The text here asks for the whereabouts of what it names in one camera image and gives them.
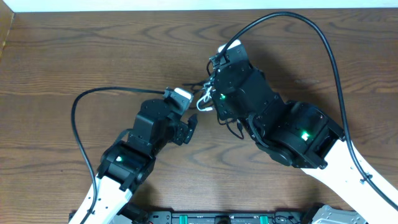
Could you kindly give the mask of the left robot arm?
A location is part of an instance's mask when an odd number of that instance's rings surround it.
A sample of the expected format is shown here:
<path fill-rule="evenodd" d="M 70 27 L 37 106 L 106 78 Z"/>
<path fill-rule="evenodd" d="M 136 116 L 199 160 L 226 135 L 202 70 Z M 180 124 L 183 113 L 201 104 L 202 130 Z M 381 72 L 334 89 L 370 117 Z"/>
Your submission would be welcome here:
<path fill-rule="evenodd" d="M 134 126 L 101 156 L 95 183 L 70 223 L 110 223 L 153 171 L 160 150 L 170 142 L 189 143 L 197 117 L 192 115 L 187 123 L 181 118 L 190 103 L 185 98 L 143 102 Z"/>

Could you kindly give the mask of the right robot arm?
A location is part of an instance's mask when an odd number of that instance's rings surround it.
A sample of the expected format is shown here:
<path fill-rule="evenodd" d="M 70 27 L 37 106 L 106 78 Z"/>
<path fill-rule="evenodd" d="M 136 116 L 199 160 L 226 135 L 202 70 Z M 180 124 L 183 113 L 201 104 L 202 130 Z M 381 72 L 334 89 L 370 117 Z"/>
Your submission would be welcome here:
<path fill-rule="evenodd" d="M 284 102 L 242 45 L 226 51 L 214 75 L 211 97 L 220 119 L 238 120 L 271 159 L 324 183 L 368 223 L 397 223 L 397 210 L 355 167 L 343 128 L 315 105 Z"/>

